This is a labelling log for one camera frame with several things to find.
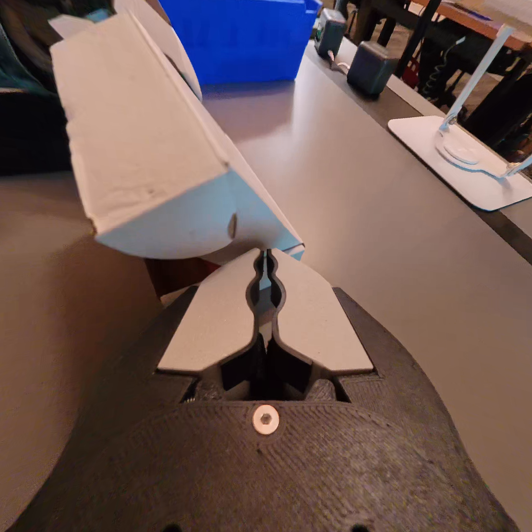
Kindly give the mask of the dark power adapter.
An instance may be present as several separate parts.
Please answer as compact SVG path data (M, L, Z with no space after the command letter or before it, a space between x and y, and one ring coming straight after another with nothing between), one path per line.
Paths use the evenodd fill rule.
M336 57L346 28L346 19L338 10L324 8L321 11L314 37L318 56L323 59Z
M400 58L372 41L362 41L347 73L347 84L363 96L377 98L395 72Z

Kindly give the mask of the wooden table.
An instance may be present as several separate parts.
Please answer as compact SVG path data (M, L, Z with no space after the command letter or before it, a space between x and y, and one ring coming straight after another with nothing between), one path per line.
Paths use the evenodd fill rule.
M505 46L531 49L531 1L442 1L436 13L489 39L495 39L502 27L510 27Z

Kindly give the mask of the dark cloth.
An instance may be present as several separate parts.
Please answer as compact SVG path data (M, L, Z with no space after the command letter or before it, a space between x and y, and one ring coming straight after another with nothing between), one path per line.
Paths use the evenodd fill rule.
M112 1L1 1L1 176L71 169L66 118L50 48L50 19L91 18Z

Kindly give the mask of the white desk lamp stand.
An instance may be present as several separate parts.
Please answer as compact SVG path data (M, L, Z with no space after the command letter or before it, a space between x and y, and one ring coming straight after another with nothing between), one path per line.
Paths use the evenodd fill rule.
M507 164L457 123L463 103L514 32L503 24L475 72L445 117L392 119L389 131L470 205L486 212L531 199L531 181L521 171L531 165Z

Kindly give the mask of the blue plastic bin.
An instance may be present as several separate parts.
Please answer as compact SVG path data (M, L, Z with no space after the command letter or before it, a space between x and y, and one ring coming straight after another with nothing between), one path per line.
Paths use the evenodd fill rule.
M160 1L201 87L293 81L321 1Z

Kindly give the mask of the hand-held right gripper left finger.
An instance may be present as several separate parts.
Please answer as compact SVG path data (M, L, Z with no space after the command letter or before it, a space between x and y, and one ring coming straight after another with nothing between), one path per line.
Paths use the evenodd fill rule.
M202 374L247 351L258 334L256 307L264 252L251 249L197 287L157 369Z

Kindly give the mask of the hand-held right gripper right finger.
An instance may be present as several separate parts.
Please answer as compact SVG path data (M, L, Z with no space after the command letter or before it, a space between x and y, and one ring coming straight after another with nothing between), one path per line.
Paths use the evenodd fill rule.
M272 338L286 352L327 372L371 372L374 365L331 284L305 263L268 250L272 288L280 291Z

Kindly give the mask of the white cardboard box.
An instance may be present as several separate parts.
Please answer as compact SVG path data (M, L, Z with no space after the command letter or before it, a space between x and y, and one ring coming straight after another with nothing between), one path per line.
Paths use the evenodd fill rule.
M173 28L146 1L94 22L60 15L50 48L85 215L101 244L153 260L223 265L304 244L203 105Z

